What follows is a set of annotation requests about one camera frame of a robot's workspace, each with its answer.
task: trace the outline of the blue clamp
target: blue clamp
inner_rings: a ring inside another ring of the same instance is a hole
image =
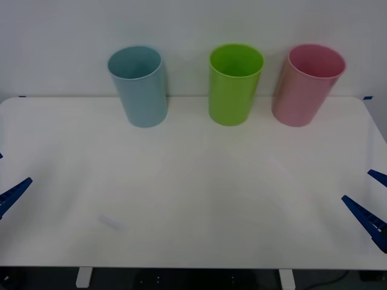
[[[368,174],[387,187],[387,175],[372,169],[368,172]],[[347,197],[347,195],[343,196],[342,200],[355,216],[355,218],[369,233],[372,240],[379,247],[379,249],[387,254],[387,224],[383,220],[379,219],[376,215],[370,213],[361,205],[354,202],[351,198]]]
[[[10,207],[22,196],[31,183],[32,179],[28,177],[18,185],[0,195],[0,219],[3,214],[6,213],[7,210],[9,210]]]

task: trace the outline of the table surface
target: table surface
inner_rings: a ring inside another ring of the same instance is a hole
[[[205,97],[169,99],[156,127],[119,99],[0,105],[0,192],[33,183],[0,221],[0,266],[387,269],[340,200],[387,220],[387,145],[364,104],[330,97],[288,127],[270,98],[224,127]]]

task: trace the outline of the green cup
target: green cup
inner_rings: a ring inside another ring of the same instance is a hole
[[[212,52],[210,65],[211,118],[225,126],[245,122],[253,104],[264,57],[248,45],[226,44]]]

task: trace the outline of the blue cup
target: blue cup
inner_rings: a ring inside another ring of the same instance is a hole
[[[162,63],[157,51],[140,46],[124,48],[109,59],[108,69],[134,126],[152,127],[167,115]]]

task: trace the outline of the plastic cup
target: plastic cup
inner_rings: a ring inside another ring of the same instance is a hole
[[[288,55],[273,100],[273,115],[283,124],[309,124],[345,71],[343,57],[328,47],[304,44]]]
[[[211,118],[225,126],[246,121],[256,86],[264,66],[262,54],[244,44],[226,44],[210,56]]]
[[[167,101],[160,54],[149,47],[127,47],[108,62],[125,114],[137,127],[152,127],[165,119]]]

